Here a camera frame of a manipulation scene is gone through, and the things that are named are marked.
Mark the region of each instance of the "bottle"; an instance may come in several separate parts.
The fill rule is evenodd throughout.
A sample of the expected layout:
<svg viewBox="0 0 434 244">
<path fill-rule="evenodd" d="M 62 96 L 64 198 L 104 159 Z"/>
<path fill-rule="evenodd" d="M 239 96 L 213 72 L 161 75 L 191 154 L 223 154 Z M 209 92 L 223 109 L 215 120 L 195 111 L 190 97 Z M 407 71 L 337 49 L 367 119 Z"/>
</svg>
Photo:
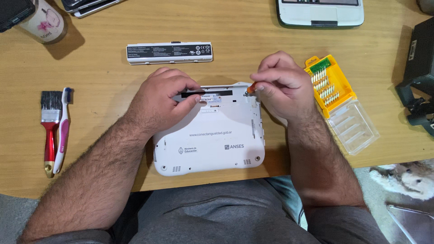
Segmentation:
<svg viewBox="0 0 434 244">
<path fill-rule="evenodd" d="M 63 17 L 45 0 L 32 1 L 35 5 L 35 13 L 16 27 L 42 44 L 59 42 L 68 29 Z"/>
</svg>

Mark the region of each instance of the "forearm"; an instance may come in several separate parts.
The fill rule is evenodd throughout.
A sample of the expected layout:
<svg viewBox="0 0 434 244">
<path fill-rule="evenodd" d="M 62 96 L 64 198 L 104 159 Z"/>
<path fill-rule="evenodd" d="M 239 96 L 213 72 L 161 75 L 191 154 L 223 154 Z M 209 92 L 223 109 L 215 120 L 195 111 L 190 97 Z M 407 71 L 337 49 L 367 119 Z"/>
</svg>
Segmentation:
<svg viewBox="0 0 434 244">
<path fill-rule="evenodd" d="M 288 123 L 291 178 L 307 213 L 316 207 L 365 208 L 360 185 L 321 115 Z"/>
<path fill-rule="evenodd" d="M 135 128 L 119 119 L 80 156 L 41 198 L 21 242 L 111 227 L 125 207 L 151 136 Z"/>
</svg>

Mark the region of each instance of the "black label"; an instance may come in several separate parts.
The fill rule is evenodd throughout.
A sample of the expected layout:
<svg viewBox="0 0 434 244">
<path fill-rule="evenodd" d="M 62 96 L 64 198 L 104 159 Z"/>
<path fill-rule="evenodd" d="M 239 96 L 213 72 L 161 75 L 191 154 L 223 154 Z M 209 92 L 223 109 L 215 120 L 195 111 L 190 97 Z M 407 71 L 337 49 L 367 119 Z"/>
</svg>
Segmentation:
<svg viewBox="0 0 434 244">
<path fill-rule="evenodd" d="M 128 46 L 127 58 L 211 55 L 211 45 Z"/>
</svg>

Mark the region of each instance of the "wooden table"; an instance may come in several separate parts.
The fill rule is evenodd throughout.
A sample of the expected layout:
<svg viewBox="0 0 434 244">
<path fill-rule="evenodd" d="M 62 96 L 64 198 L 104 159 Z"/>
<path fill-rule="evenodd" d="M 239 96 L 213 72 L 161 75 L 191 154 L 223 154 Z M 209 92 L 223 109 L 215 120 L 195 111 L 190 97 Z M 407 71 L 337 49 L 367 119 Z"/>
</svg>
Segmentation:
<svg viewBox="0 0 434 244">
<path fill-rule="evenodd" d="M 37 198 L 52 181 L 43 169 L 40 91 L 75 89 L 65 165 L 122 116 L 140 84 L 163 66 L 129 65 L 125 47 L 134 43 L 212 42 L 213 62 L 170 65 L 201 85 L 249 82 L 262 58 L 278 50 L 301 66 L 313 55 L 332 54 L 381 135 L 358 155 L 347 155 L 351 165 L 432 158 L 434 138 L 408 124 L 394 90 L 403 76 L 411 29 L 429 18 L 414 2 L 365 0 L 365 22 L 350 30 L 283 28 L 275 0 L 128 0 L 81 20 L 65 14 L 68 34 L 49 46 L 8 30 L 0 34 L 0 193 Z M 263 126 L 266 157 L 257 168 L 164 177 L 148 153 L 133 190 L 288 174 L 284 127 L 265 112 Z"/>
</svg>

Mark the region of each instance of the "dog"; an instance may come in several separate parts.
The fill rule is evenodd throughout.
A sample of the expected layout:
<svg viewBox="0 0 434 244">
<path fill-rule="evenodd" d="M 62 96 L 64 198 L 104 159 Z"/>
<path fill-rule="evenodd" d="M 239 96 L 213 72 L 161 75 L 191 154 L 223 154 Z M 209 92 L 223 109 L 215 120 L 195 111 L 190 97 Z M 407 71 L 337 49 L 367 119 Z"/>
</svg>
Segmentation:
<svg viewBox="0 0 434 244">
<path fill-rule="evenodd" d="M 372 167 L 369 175 L 387 191 L 421 200 L 434 197 L 434 158 Z"/>
</svg>

